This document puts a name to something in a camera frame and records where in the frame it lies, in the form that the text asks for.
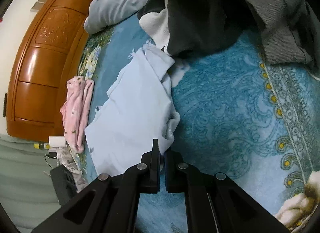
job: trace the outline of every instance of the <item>metal screw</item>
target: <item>metal screw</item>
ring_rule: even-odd
[[[181,169],[181,170],[184,170],[184,169],[188,168],[188,164],[180,163],[180,164],[178,164],[178,168]]]
[[[144,169],[146,169],[148,166],[146,165],[146,164],[144,164],[144,163],[140,163],[140,164],[138,164],[137,165],[137,168],[139,169],[139,170],[144,170]]]
[[[98,179],[100,180],[100,181],[105,181],[105,180],[107,180],[109,178],[109,174],[107,174],[107,173],[101,173],[101,174],[99,174],[99,176],[98,176]]]
[[[218,172],[218,173],[216,174],[216,178],[217,178],[218,180],[224,180],[224,179],[226,178],[226,175],[225,175],[223,172]]]

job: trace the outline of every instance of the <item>green curtain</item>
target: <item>green curtain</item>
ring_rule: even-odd
[[[51,178],[44,173],[51,169],[45,153],[33,142],[0,135],[0,202],[22,233],[60,208]],[[47,161],[56,167],[55,160]]]

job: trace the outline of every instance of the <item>pink clothing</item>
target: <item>pink clothing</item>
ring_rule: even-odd
[[[88,124],[90,102],[94,81],[76,76],[67,82],[67,100],[60,108],[64,137],[69,146],[78,154],[84,150],[82,143],[84,129]]]

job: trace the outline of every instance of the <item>wooden headboard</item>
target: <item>wooden headboard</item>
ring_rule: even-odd
[[[9,135],[48,141],[64,134],[60,107],[76,75],[92,0],[48,0],[29,26],[12,68],[6,115]]]

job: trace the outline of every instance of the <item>gray pillow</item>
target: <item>gray pillow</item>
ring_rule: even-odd
[[[140,10],[148,0],[93,0],[84,29],[89,34],[97,33],[106,26],[117,24]]]

